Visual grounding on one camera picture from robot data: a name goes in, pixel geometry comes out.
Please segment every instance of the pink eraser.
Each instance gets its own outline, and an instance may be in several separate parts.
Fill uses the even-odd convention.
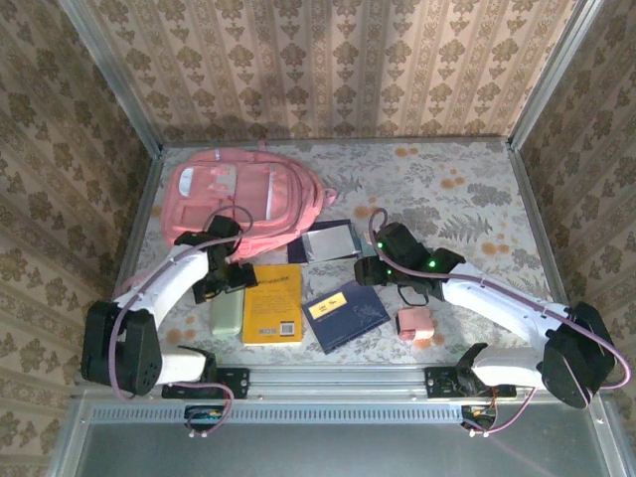
[[[401,340],[429,340],[435,334],[430,310],[405,308],[397,313],[397,333]]]

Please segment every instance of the dark blue booklet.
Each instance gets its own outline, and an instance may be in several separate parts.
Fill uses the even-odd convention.
[[[302,308],[325,355],[391,319],[373,286],[356,281]]]

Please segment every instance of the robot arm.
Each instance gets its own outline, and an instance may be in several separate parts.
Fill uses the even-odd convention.
[[[457,253],[428,250],[402,224],[381,227],[374,241],[384,259],[372,256],[356,262],[360,284],[411,286],[420,294],[475,311],[530,345],[522,349],[474,345],[457,367],[464,381],[476,382],[474,388],[505,384],[547,389],[563,402],[584,408],[611,372],[614,356],[563,323],[585,328],[612,346],[593,307],[579,303],[570,309],[517,290]]]
[[[221,292],[255,286],[250,264],[228,263],[235,243],[198,245],[226,239],[240,232],[231,219],[215,216],[210,228],[184,233],[168,256],[139,284],[113,301],[98,301],[88,310],[81,357],[81,375],[87,381],[110,385],[108,344],[114,323],[126,308],[118,332],[114,368],[120,389],[146,395],[153,387],[175,382],[214,381],[212,353],[188,347],[160,345],[157,331],[170,309],[192,287],[196,303]]]

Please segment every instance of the metal frame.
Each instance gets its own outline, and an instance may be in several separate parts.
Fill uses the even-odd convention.
[[[603,0],[578,0],[574,5],[565,29],[510,134],[513,150],[521,150],[602,4]]]
[[[613,403],[597,396],[589,405],[589,413],[609,475],[635,475],[634,454]]]
[[[148,120],[137,94],[130,87],[133,81],[129,77],[127,69],[115,59],[116,55],[99,28],[99,23],[92,15],[87,2],[60,0],[60,3],[78,31],[79,38],[85,44],[108,86],[128,116],[130,124],[148,150],[150,157],[153,160],[157,159],[161,153],[159,134]]]
[[[94,404],[90,423],[183,424],[184,413],[189,406],[182,402],[136,406]],[[232,424],[459,424],[462,413],[461,405],[454,403],[351,405],[237,402],[232,408],[231,419]],[[194,418],[192,422],[201,421]]]
[[[119,267],[119,273],[117,274],[117,281],[115,282],[114,290],[117,290],[123,282],[131,277],[135,272],[137,260],[139,259],[139,252],[143,245],[143,238],[146,234],[148,220],[152,213],[152,205],[155,202],[155,195],[157,194],[157,189],[161,182],[162,170],[163,161],[161,160],[161,156],[150,162],[148,177],[146,178],[143,193],[139,199],[137,214],[135,215],[134,222],[132,223],[132,230],[128,237],[126,252],[123,255],[121,266]]]
[[[552,247],[550,246],[550,240],[548,239],[548,234],[544,227],[544,221],[541,218],[539,206],[537,205],[533,188],[530,185],[530,179],[528,178],[528,173],[526,172],[526,166],[524,165],[521,153],[519,150],[515,150],[511,146],[509,146],[508,151],[510,155],[510,162],[513,165],[513,171],[515,172],[515,178],[519,184],[521,198],[524,201],[526,214],[530,221],[530,228],[533,231],[533,236],[537,243],[539,257],[544,266],[550,293],[553,296],[554,301],[567,303],[565,287],[563,286],[560,273],[558,272],[557,261],[555,260]]]
[[[75,477],[90,425],[92,404],[72,399],[69,416],[60,434],[47,471],[48,477]]]
[[[393,136],[393,137],[340,137],[331,139],[267,139],[267,144],[272,146],[285,146],[302,144],[306,146],[317,146],[327,144],[421,144],[421,143],[466,143],[466,142],[506,142],[505,136],[442,136],[442,137],[413,137],[413,136]],[[219,141],[219,142],[184,142],[165,143],[164,149],[190,147],[245,147],[247,144],[256,145],[255,141]]]
[[[242,402],[262,404],[413,404],[429,402],[424,368],[429,365],[302,365],[250,366],[249,393]],[[526,392],[500,402],[522,402]],[[104,386],[81,383],[75,398],[86,402],[111,402],[112,391]],[[538,393],[537,402],[557,402],[549,393]],[[136,397],[126,405],[166,402],[161,390]],[[184,399],[182,402],[199,403]],[[488,398],[454,398],[448,402],[487,404]]]

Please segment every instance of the yellow book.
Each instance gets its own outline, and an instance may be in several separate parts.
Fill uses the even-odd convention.
[[[302,341],[300,265],[256,265],[258,286],[245,291],[245,345],[295,345]]]

